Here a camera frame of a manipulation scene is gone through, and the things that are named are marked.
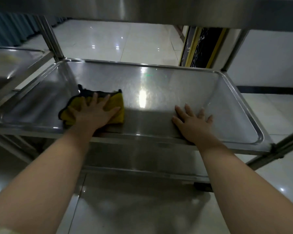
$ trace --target finger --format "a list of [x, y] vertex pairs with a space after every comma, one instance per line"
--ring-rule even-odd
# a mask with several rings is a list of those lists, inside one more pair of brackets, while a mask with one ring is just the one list
[[207, 122], [207, 124], [212, 125], [213, 121], [214, 121], [214, 117], [213, 117], [213, 115], [210, 115], [206, 122]]
[[194, 113], [192, 111], [192, 109], [190, 108], [190, 106], [188, 104], [185, 105], [185, 109], [186, 109], [186, 113], [190, 116], [190, 117], [194, 117]]
[[183, 122], [178, 117], [173, 116], [172, 122], [178, 127], [179, 130], [181, 130], [181, 126], [183, 125]]
[[176, 112], [177, 112], [177, 114], [182, 118], [182, 119], [186, 119], [187, 117], [189, 117], [188, 116], [188, 114], [187, 113], [185, 113], [179, 106], [175, 106], [175, 110], [176, 110]]
[[76, 117], [78, 111], [74, 109], [72, 106], [68, 106], [67, 109], [70, 111], [71, 114], [73, 114], [74, 117]]
[[201, 110], [199, 111], [199, 114], [197, 116], [199, 119], [203, 119], [205, 120], [205, 110], [204, 108], [201, 108]]
[[115, 107], [112, 110], [110, 110], [108, 112], [109, 117], [112, 118], [112, 116], [114, 116], [120, 109], [121, 109], [121, 107]]
[[85, 97], [82, 97], [82, 109], [87, 107], [86, 99]]
[[97, 104], [97, 101], [98, 101], [98, 94], [97, 93], [93, 93], [93, 96], [92, 96], [92, 100], [91, 100], [90, 105], [96, 105]]
[[98, 105], [103, 108], [109, 99], [110, 95], [108, 94], [101, 102], [98, 103]]

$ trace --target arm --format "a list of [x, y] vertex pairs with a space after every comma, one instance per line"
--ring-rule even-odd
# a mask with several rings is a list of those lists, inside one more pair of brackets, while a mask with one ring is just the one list
[[55, 233], [67, 209], [89, 141], [119, 110], [103, 110], [107, 96], [70, 111], [76, 124], [18, 174], [0, 193], [0, 227], [21, 234]]
[[204, 110], [196, 117], [176, 106], [172, 121], [197, 146], [231, 233], [293, 233], [293, 203], [250, 169], [210, 132]]

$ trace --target glossy tile floor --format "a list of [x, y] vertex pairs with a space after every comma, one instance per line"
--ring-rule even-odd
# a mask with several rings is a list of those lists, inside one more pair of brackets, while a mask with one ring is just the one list
[[[74, 58], [178, 65], [183, 47], [172, 26], [70, 20], [54, 30], [65, 56]], [[47, 46], [37, 36], [24, 47]], [[293, 95], [243, 96], [275, 143], [293, 132]], [[238, 156], [244, 162], [253, 157]], [[24, 167], [0, 148], [0, 190]], [[293, 152], [257, 172], [293, 202]], [[197, 192], [178, 181], [88, 173], [81, 174], [57, 233], [229, 231], [213, 193]]]

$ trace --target curtain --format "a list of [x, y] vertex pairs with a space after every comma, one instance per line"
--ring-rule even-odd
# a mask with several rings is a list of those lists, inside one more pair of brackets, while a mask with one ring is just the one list
[[[51, 26], [67, 20], [53, 16], [48, 16], [47, 19]], [[0, 12], [0, 46], [20, 46], [38, 33], [39, 28], [33, 15]]]

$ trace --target metal tray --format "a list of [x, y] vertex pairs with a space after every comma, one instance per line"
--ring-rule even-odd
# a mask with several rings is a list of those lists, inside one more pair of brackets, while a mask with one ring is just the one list
[[50, 51], [0, 47], [0, 100], [52, 57]]
[[125, 123], [109, 125], [94, 142], [159, 147], [195, 146], [171, 122], [174, 106], [188, 103], [195, 113], [204, 107], [213, 114], [215, 135], [236, 153], [265, 154], [271, 139], [229, 77], [199, 68], [65, 59], [0, 107], [0, 133], [57, 138], [63, 132], [57, 114], [77, 84], [90, 90], [122, 89]]

